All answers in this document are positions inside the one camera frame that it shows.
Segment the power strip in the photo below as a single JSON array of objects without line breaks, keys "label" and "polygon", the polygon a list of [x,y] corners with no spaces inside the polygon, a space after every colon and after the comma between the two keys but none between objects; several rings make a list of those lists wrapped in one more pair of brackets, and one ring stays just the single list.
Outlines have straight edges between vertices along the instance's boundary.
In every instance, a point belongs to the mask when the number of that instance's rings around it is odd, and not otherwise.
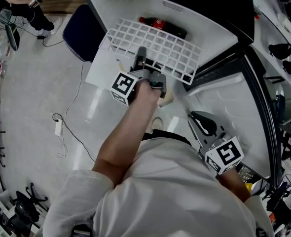
[{"label": "power strip", "polygon": [[57,118],[57,122],[56,122],[56,130],[55,130],[55,134],[57,136],[61,135],[61,128],[62,128],[62,120],[60,118]]}]

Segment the white floor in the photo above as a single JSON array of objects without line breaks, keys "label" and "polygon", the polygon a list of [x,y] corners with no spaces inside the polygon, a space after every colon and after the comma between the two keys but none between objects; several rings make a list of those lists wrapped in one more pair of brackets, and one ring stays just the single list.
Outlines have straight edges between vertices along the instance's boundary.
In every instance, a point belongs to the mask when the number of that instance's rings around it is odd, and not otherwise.
[{"label": "white floor", "polygon": [[[45,41],[47,45],[62,40],[64,22],[55,36]],[[118,124],[126,107],[113,100],[108,91],[85,83],[90,63],[84,63],[83,83],[79,95],[68,111],[67,125],[89,149],[95,158],[100,146]],[[69,151],[65,158],[63,146],[55,135],[54,113],[64,115],[75,97],[80,83],[81,61],[62,43],[45,48],[26,32],[21,32],[21,43],[13,61],[8,64],[0,87],[0,120],[6,131],[2,136],[5,146],[1,168],[5,187],[12,195],[24,191],[33,182],[40,195],[57,195],[68,173],[73,169],[90,169],[93,161],[82,145],[64,129],[64,139]],[[163,119],[164,129],[169,127],[179,112],[177,103],[156,111]],[[175,132],[195,143],[187,125],[184,110]]]}]

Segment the person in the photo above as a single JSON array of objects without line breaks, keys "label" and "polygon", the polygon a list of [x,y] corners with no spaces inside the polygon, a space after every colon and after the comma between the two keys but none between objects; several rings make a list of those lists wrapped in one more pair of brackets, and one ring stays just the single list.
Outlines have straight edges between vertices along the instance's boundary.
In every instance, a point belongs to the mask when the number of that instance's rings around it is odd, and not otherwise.
[{"label": "person", "polygon": [[217,180],[187,140],[142,141],[160,94],[138,82],[92,171],[72,172],[53,201],[44,237],[78,236],[71,232],[83,225],[99,237],[273,236],[260,198],[235,169]]},{"label": "person", "polygon": [[33,0],[0,0],[0,11],[4,8],[12,11],[12,16],[21,16],[27,19],[29,24],[37,31],[40,36],[44,30],[50,31],[52,35],[56,34],[61,26],[62,19],[59,18],[56,22],[50,22],[42,13],[40,6],[35,8],[29,5]]}]

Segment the refrigerator shelf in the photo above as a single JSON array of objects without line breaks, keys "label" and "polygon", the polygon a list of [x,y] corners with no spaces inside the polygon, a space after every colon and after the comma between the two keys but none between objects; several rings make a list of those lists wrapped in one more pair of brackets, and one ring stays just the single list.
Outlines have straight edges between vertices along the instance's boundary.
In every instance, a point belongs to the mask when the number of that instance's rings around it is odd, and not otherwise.
[{"label": "refrigerator shelf", "polygon": [[99,48],[134,59],[140,46],[147,48],[148,66],[191,85],[201,49],[160,29],[120,19]]}]

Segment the white cube marker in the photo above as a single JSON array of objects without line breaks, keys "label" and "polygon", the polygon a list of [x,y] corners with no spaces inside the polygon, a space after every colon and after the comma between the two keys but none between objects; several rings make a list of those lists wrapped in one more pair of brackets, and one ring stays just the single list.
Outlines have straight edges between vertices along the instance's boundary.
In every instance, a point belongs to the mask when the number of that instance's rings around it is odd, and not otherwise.
[{"label": "white cube marker", "polygon": [[137,81],[136,77],[120,71],[110,88],[112,97],[120,103],[129,106],[128,97]]},{"label": "white cube marker", "polygon": [[236,167],[244,154],[237,137],[222,143],[220,146],[206,152],[205,162],[219,175]]}]

